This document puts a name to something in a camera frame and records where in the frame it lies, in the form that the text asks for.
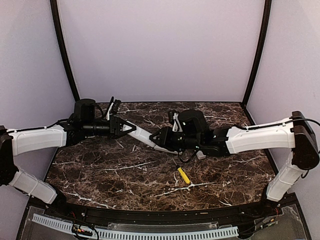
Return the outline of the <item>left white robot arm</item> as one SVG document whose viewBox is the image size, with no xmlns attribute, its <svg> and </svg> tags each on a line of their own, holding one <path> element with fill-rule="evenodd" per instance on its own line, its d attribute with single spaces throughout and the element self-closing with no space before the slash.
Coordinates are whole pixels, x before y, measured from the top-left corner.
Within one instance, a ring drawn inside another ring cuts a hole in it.
<svg viewBox="0 0 320 240">
<path fill-rule="evenodd" d="M 66 196 L 58 188 L 16 165 L 15 159 L 39 157 L 44 152 L 74 146 L 88 137 L 118 139 L 135 131 L 135 125 L 117 116 L 120 103 L 120 100 L 111 99 L 107 110 L 103 111 L 95 100 L 84 98 L 75 102 L 69 118 L 52 125 L 25 129 L 1 126 L 0 184 L 51 205 L 58 217 L 67 218 L 71 208 L 65 203 Z"/>
</svg>

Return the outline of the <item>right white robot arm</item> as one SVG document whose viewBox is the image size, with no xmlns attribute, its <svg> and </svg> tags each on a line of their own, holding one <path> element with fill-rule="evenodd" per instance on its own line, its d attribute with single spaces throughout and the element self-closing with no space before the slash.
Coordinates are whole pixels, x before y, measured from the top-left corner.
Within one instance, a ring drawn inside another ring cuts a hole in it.
<svg viewBox="0 0 320 240">
<path fill-rule="evenodd" d="M 320 162 L 316 135 L 311 120 L 300 111 L 280 121 L 210 129 L 202 111 L 188 109 L 169 112 L 172 127 L 163 127 L 149 139 L 157 146 L 178 153 L 185 150 L 202 152 L 208 157 L 226 157 L 264 149 L 290 149 L 284 166 L 268 184 L 265 198 L 255 205 L 255 213 L 266 217 L 302 174 Z"/>
</svg>

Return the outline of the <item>white remote with battery bay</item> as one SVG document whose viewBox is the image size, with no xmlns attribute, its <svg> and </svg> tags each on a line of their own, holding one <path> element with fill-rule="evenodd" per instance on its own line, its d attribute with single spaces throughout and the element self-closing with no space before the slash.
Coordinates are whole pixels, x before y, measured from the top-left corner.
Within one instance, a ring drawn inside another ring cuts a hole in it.
<svg viewBox="0 0 320 240">
<path fill-rule="evenodd" d="M 154 148 L 155 150 L 162 151 L 163 149 L 156 145 L 154 142 L 150 140 L 150 136 L 152 135 L 150 132 L 140 128 L 136 127 L 136 130 L 131 131 L 128 133 L 129 136 L 135 138 L 136 140 Z"/>
</svg>

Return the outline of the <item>white battery cover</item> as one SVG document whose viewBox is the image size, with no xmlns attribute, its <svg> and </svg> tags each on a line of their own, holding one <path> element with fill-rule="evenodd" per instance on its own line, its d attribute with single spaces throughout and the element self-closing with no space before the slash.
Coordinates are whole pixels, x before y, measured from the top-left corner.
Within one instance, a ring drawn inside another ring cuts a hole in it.
<svg viewBox="0 0 320 240">
<path fill-rule="evenodd" d="M 158 146 L 158 145 L 155 145 L 155 146 L 154 146 L 154 149 L 157 150 L 157 151 L 165 152 L 165 153 L 171 153 L 171 154 L 175 154 L 175 155 L 178 154 L 177 151 L 167 150 L 167 149 L 165 149 L 165 148 L 163 148 L 163 147 L 160 147 L 160 146 Z"/>
</svg>

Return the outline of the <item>yellow handled screwdriver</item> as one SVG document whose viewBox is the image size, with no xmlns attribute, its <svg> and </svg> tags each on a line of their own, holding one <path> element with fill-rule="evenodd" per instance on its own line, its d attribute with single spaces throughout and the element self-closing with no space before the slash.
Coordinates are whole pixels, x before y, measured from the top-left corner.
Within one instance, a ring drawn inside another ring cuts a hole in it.
<svg viewBox="0 0 320 240">
<path fill-rule="evenodd" d="M 182 177 L 182 179 L 184 180 L 184 182 L 187 185 L 191 184 L 191 180 L 189 179 L 189 177 L 187 176 L 187 174 L 185 173 L 185 171 L 176 163 L 176 161 L 172 158 L 172 161 L 175 165 L 176 170 L 179 172 L 180 176 Z"/>
</svg>

